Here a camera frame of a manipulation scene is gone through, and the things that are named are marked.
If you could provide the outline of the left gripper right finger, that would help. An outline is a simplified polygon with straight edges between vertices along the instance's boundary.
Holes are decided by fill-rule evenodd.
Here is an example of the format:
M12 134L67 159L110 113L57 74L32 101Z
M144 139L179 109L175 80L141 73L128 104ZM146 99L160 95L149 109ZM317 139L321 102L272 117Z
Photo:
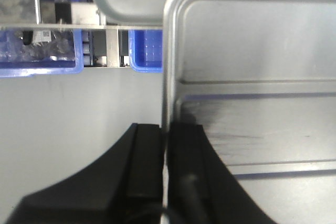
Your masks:
M274 223L221 161L201 125L171 125L168 166L169 206L186 223Z

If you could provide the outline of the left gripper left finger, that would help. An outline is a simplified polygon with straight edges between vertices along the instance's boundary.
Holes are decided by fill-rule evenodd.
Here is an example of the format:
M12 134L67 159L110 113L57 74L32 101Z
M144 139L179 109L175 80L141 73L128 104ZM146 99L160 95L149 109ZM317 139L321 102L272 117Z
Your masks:
M155 124L133 123L98 159L24 196L7 223L124 223L163 197L163 147Z

